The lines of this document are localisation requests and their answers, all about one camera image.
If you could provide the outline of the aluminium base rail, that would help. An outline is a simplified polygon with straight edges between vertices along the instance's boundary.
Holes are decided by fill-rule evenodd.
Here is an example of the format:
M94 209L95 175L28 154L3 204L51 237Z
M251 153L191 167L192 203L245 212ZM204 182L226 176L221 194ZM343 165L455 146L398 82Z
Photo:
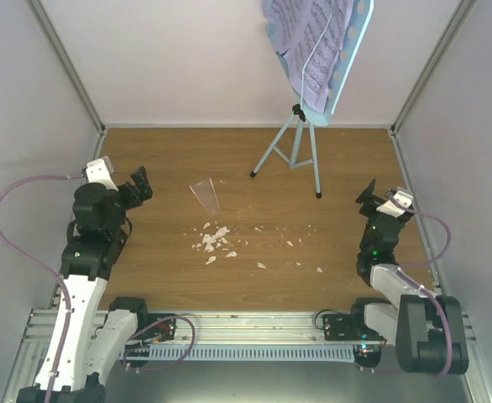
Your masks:
M33 310L29 314L24 338L46 341L55 325L57 310ZM323 331L313 324L314 312L309 311L191 311L176 313L187 317L196 329L196 344L321 344ZM90 337L105 322L107 311L97 311L92 317ZM463 313L465 335L477 343L468 315ZM178 320L172 343L191 341L191 328Z

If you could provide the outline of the sheet music pages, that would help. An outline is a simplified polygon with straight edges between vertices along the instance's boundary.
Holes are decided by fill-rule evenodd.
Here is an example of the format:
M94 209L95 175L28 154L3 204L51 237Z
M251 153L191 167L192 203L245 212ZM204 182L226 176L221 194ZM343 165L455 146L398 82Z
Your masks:
M289 81L302 101L317 113L325 110L330 77L343 48L353 1L264 1L274 28L272 44L288 66Z

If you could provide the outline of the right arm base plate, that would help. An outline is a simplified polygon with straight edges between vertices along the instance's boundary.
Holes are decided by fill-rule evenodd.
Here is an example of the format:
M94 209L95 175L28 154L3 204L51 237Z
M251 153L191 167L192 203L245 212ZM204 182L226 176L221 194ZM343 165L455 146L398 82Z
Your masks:
M385 340L365 325L362 313L323 310L315 314L313 325L323 331L326 341L380 343Z

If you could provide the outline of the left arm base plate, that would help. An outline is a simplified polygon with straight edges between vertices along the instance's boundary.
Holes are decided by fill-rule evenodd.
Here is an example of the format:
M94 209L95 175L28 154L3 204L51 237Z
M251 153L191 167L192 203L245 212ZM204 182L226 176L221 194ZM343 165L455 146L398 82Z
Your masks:
M171 316L171 313L150 313L148 324L162 320L164 317ZM169 319L153 326L144 334L144 340L151 343L163 343L175 339L176 319Z

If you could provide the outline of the light blue music stand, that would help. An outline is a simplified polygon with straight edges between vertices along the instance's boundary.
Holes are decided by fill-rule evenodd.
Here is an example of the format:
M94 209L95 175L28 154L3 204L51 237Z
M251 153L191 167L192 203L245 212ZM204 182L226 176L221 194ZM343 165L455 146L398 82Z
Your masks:
M331 124L333 114L343 93L344 85L346 84L349 72L351 71L374 11L373 1L353 2L353 12L344 35L343 48L328 82L329 93L325 110L322 113L317 113L309 108L302 101L301 95L292 87L293 92L297 96L298 103L291 107L290 117L283 124L257 165L250 172L252 178L259 173L270 153L276 152L288 164L290 169L312 165L316 198L320 199L322 197L316 129L327 127ZM274 28L268 21L266 33L272 44ZM289 81L289 71L285 59L276 52L275 54Z

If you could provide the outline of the white paint patch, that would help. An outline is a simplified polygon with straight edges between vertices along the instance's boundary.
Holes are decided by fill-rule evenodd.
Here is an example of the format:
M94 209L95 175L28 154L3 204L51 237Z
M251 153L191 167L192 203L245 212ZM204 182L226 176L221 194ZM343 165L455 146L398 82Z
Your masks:
M193 231L197 234L197 239L191 244L191 249L203 254L205 266L214 264L219 258L238 257L238 252L228 239L231 230L227 226L221 226L219 222L205 222Z

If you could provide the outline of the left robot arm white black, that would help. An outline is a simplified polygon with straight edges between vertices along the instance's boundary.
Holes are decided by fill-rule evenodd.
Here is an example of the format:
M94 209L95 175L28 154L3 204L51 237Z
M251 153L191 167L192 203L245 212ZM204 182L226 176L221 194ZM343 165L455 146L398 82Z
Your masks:
M150 329L146 303L119 297L102 329L90 338L93 321L112 268L132 231L127 212L153 196L147 172L139 167L118 186L104 158L86 166L86 184L74 193L73 221L61 255L61 300L45 360L19 402L102 402L105 383L129 338Z

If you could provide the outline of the clear plastic metronome cover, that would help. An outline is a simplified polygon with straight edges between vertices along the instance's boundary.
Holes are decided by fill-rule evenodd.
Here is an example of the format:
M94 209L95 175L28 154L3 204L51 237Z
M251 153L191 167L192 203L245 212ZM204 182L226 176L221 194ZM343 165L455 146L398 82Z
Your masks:
M216 215L221 211L220 203L217 199L217 194L211 178L190 185L189 188L209 214Z

